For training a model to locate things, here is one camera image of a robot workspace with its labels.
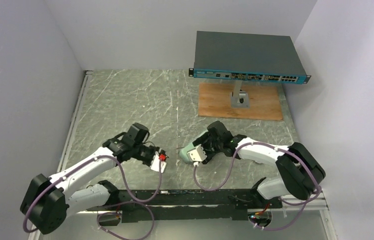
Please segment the mint green umbrella case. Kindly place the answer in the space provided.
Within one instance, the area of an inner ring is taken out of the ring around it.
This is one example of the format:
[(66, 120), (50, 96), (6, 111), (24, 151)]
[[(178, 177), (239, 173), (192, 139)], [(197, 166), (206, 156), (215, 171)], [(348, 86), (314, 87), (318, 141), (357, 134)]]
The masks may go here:
[(179, 151), (179, 156), (187, 164), (202, 163), (207, 158), (203, 145), (192, 141)]

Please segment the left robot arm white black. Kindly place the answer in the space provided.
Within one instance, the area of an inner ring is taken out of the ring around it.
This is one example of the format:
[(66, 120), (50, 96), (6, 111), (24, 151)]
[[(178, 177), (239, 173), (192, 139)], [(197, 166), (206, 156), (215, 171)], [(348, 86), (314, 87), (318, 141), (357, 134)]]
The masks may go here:
[(65, 219), (78, 212), (96, 207), (110, 209), (124, 205), (120, 190), (108, 180), (81, 188), (98, 175), (115, 167), (120, 169), (131, 201), (142, 205), (151, 201), (160, 190), (157, 188), (147, 199), (138, 198), (129, 188), (122, 167), (124, 162), (135, 159), (159, 175), (163, 174), (168, 156), (162, 148), (148, 143), (149, 136), (149, 129), (135, 122), (128, 131), (107, 139), (91, 155), (72, 167), (50, 176), (42, 173), (35, 176), (20, 206), (24, 215), (23, 231), (29, 234), (35, 231), (49, 234)]

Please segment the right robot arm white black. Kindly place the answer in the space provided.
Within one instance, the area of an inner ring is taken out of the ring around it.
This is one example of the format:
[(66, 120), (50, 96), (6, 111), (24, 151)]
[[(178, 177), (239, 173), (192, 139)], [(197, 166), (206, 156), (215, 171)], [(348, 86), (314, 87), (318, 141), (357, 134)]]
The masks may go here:
[(292, 195), (303, 203), (312, 201), (322, 191), (325, 170), (300, 142), (276, 145), (254, 140), (244, 134), (233, 135), (217, 120), (192, 141), (197, 158), (190, 161), (208, 163), (215, 155), (224, 154), (233, 160), (250, 160), (277, 169), (274, 177), (265, 177), (255, 185), (263, 200)]

